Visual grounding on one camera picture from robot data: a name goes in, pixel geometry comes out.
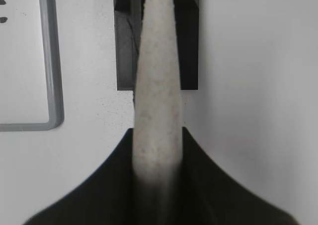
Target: black mount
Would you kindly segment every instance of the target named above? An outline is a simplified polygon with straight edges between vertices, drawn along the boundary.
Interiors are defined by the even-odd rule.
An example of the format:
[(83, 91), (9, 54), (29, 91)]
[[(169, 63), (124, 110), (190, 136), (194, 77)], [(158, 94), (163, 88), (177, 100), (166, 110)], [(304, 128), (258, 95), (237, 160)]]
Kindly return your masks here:
[[(134, 90), (145, 0), (114, 0), (118, 90)], [(181, 89), (198, 89), (199, 0), (174, 0)]]

